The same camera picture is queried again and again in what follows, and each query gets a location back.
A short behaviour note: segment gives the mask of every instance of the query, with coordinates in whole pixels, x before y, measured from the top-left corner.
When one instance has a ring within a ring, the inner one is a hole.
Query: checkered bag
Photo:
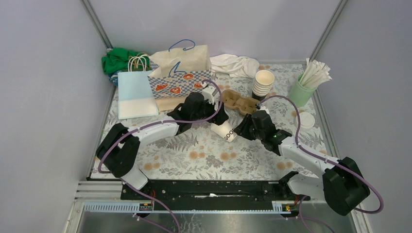
[[[156,100],[198,92],[202,90],[202,80],[210,78],[211,62],[207,45],[194,45],[189,49],[172,47],[149,57],[153,71],[148,79]]]

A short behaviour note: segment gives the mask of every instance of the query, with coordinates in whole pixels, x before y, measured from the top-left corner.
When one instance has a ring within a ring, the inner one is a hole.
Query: utensil holder
[[[299,80],[303,74],[299,75],[296,80],[296,83],[293,85],[291,91],[288,94],[288,97],[296,104],[298,108],[303,107],[312,97],[313,93],[317,88],[306,88],[303,87]]]

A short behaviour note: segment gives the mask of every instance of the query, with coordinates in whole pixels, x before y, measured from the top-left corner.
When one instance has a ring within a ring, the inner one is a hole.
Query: robotic arm
[[[191,93],[184,103],[179,104],[163,120],[194,121],[207,118],[216,112],[217,93],[215,87],[204,85],[202,93]],[[260,140],[265,149],[296,161],[318,177],[307,177],[298,172],[287,174],[279,180],[279,183],[288,187],[289,194],[325,200],[335,212],[343,216],[369,196],[370,190],[364,183],[334,165],[307,155],[298,148],[289,132],[276,129],[265,106],[258,105],[257,107],[259,111],[246,115],[234,132],[248,140]],[[222,107],[208,122],[220,126],[227,120],[228,116]],[[103,163],[115,177],[121,178],[140,190],[148,183],[148,178],[135,165],[139,147],[161,138],[179,135],[190,128],[190,123],[168,122],[153,124],[151,127],[138,130],[120,142],[122,147],[114,147]],[[126,133],[128,129],[121,123],[114,125],[98,147],[97,157],[102,159],[114,142]],[[303,147],[318,154],[317,151],[307,146],[303,145]],[[327,155],[322,155],[322,157],[339,163],[362,176],[358,166],[350,158],[339,160]]]

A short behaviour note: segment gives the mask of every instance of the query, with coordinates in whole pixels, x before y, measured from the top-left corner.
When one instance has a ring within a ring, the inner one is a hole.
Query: white wall
[[[0,2],[0,232],[61,232],[111,83],[79,0]]]
[[[318,57],[331,67],[320,94],[339,152],[385,200],[369,216],[374,233],[412,227],[411,10],[410,0],[349,1]],[[364,203],[378,207],[373,194]]]
[[[113,46],[154,53],[181,39],[261,61],[304,61],[339,0],[91,0]]]

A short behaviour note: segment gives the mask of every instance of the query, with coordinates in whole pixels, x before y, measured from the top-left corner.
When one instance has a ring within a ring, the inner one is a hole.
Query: floral tablecloth
[[[275,75],[270,95],[286,96],[296,78],[303,72],[302,65],[293,64],[261,65],[259,69],[270,70]],[[248,97],[252,93],[252,81],[250,78],[230,78],[221,74],[215,82],[222,91],[232,89]],[[118,99],[116,91],[102,139],[118,122],[126,127],[143,126],[166,115],[166,112],[161,112],[158,116],[118,120]],[[281,99],[271,99],[265,105],[269,108],[276,127],[294,134],[296,127],[293,119],[296,112],[293,107]],[[315,115],[312,100],[299,111]],[[238,126],[243,115],[235,110],[226,109],[226,112],[232,126]],[[302,143],[326,153],[318,121],[308,132],[301,132],[299,138]],[[112,174],[100,174],[97,171],[98,163],[99,159],[96,158],[91,178],[114,178]],[[181,135],[139,148],[135,163],[150,179],[279,180],[290,171],[314,176],[298,163],[267,151],[258,140],[249,141],[238,136],[233,142],[227,143],[210,130],[209,123],[193,124],[190,130]]]

